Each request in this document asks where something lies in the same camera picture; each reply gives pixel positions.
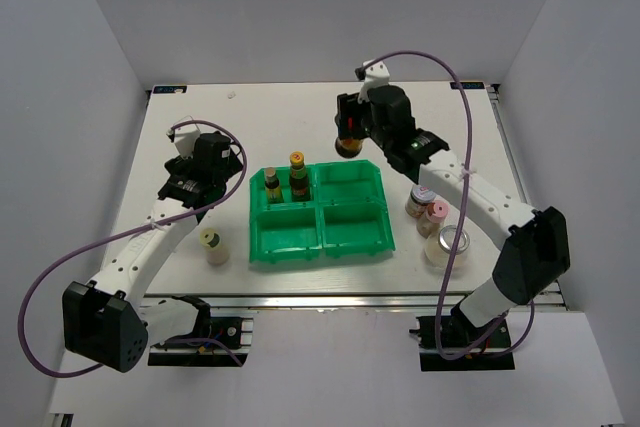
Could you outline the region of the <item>yellow-capped white powder shaker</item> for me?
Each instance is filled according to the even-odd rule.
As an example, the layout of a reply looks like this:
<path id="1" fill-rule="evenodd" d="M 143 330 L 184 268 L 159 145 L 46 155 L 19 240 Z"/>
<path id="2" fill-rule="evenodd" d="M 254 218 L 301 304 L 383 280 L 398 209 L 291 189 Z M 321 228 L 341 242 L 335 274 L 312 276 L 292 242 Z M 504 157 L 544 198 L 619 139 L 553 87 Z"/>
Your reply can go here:
<path id="1" fill-rule="evenodd" d="M 205 251 L 206 261 L 210 265 L 221 266 L 229 260 L 229 249 L 215 229 L 203 229 L 199 234 L 199 242 Z"/>

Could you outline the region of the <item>large silver-lidded glass jar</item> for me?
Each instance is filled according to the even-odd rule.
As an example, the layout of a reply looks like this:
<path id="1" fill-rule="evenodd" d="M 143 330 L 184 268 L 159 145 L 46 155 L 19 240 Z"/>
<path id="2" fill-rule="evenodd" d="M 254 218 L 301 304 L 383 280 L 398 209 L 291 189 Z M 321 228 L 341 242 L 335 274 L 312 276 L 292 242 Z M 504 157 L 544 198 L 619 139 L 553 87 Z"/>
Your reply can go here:
<path id="1" fill-rule="evenodd" d="M 447 267 L 455 240 L 455 234 L 456 226 L 446 225 L 437 233 L 434 233 L 427 238 L 424 246 L 424 253 L 426 258 L 434 267 L 442 270 Z M 470 237 L 465 230 L 462 230 L 453 261 L 454 269 L 462 268 L 467 264 L 470 246 Z"/>

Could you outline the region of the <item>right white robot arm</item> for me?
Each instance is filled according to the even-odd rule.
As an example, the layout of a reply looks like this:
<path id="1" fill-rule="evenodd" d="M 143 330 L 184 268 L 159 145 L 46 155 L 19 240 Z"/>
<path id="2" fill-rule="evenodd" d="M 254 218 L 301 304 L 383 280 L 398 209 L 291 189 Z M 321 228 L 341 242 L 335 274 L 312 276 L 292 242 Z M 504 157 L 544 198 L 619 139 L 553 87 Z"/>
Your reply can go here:
<path id="1" fill-rule="evenodd" d="M 448 329 L 459 343 L 477 344 L 499 316 L 528 304 L 569 269 L 564 215 L 514 200 L 472 172 L 443 139 L 417 127 L 400 87 L 372 88 L 366 99 L 339 95 L 335 124 L 339 153 L 372 140 L 396 172 L 455 205 L 498 248 L 489 279 L 451 311 Z"/>

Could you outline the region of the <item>small brown-capped oil bottle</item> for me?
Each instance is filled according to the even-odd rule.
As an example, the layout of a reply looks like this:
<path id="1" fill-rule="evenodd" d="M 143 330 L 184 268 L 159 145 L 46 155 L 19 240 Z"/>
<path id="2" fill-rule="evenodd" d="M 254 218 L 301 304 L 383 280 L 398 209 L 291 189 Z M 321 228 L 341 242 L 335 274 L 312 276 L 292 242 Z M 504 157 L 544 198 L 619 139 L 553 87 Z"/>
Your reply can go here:
<path id="1" fill-rule="evenodd" d="M 269 204 L 284 202 L 280 181 L 274 167 L 264 169 L 264 185 L 266 199 Z"/>

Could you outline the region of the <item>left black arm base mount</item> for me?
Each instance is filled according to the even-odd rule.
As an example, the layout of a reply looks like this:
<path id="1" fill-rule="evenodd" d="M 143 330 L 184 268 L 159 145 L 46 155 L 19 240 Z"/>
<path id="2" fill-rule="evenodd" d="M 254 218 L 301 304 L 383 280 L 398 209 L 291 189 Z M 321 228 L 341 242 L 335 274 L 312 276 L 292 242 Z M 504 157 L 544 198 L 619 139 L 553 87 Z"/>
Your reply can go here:
<path id="1" fill-rule="evenodd" d="M 140 308 L 154 367 L 241 367 L 252 343 L 253 319 L 220 313 L 203 299 L 173 296 Z"/>

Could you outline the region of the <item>green four-compartment plastic tray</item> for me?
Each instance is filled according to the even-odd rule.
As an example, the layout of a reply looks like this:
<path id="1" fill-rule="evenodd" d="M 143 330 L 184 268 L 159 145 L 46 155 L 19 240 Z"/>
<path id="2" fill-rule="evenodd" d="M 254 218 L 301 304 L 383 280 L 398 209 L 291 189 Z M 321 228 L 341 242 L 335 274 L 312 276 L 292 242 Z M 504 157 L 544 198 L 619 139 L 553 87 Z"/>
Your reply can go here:
<path id="1" fill-rule="evenodd" d="M 249 181 L 249 261 L 281 263 L 395 250 L 381 170 L 367 160 L 310 164 L 310 199 L 294 201 L 289 168 L 275 169 L 283 201 L 270 203 L 264 171 Z"/>

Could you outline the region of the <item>pink-capped spice shaker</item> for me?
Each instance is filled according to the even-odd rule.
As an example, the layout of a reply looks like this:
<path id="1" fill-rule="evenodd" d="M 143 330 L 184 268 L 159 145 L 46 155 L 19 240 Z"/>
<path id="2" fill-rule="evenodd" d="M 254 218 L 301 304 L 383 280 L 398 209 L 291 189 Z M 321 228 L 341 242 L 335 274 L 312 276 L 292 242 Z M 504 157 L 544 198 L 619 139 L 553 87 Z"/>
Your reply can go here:
<path id="1" fill-rule="evenodd" d="M 418 233 L 428 238 L 439 232 L 449 214 L 449 205 L 443 200 L 429 203 L 416 223 Z"/>

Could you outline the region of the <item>white-lidded glass jar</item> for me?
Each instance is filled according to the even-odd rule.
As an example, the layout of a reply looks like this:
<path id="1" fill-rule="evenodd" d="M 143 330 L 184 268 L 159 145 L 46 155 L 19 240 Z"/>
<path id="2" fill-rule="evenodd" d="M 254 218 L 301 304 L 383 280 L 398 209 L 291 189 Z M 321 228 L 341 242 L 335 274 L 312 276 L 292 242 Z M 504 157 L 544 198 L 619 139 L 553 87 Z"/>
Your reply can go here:
<path id="1" fill-rule="evenodd" d="M 405 203 L 405 211 L 409 216 L 418 219 L 436 198 L 436 193 L 431 189 L 413 185 Z"/>

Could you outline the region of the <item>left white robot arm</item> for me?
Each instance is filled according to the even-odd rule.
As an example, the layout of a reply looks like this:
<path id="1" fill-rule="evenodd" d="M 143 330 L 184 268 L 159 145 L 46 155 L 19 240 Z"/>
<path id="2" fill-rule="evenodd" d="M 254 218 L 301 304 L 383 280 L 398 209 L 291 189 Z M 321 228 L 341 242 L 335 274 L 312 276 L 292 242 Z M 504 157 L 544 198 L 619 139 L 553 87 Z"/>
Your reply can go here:
<path id="1" fill-rule="evenodd" d="M 207 304 L 189 295 L 146 305 L 143 298 L 161 267 L 196 229 L 227 183 L 244 173 L 236 140 L 219 131 L 194 132 L 169 160 L 144 232 L 132 235 L 112 261 L 89 281 L 71 283 L 62 295 L 67 350 L 119 372 L 130 371 L 145 350 L 179 338 L 191 346 L 211 334 Z"/>

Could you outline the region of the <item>red-lidded dark sauce jar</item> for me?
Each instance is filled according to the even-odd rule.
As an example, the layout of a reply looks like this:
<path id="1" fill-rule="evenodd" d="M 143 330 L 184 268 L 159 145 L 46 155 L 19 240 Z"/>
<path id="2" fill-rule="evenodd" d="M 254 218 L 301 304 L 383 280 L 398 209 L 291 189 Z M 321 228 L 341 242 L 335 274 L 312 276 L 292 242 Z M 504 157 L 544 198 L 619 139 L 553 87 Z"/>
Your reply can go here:
<path id="1" fill-rule="evenodd" d="M 362 150 L 363 140 L 353 138 L 337 138 L 334 147 L 339 156 L 351 159 L 357 157 Z"/>

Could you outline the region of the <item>yellow-capped green label sauce bottle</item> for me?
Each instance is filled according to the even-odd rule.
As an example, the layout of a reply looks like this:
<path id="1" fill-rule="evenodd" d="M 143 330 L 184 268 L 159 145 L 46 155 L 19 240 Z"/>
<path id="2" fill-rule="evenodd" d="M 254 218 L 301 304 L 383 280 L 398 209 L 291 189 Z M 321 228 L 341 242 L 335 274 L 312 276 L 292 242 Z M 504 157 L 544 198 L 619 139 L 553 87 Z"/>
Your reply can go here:
<path id="1" fill-rule="evenodd" d="M 311 199 L 309 176 L 304 154 L 295 151 L 290 154 L 289 185 L 294 202 L 307 202 Z"/>

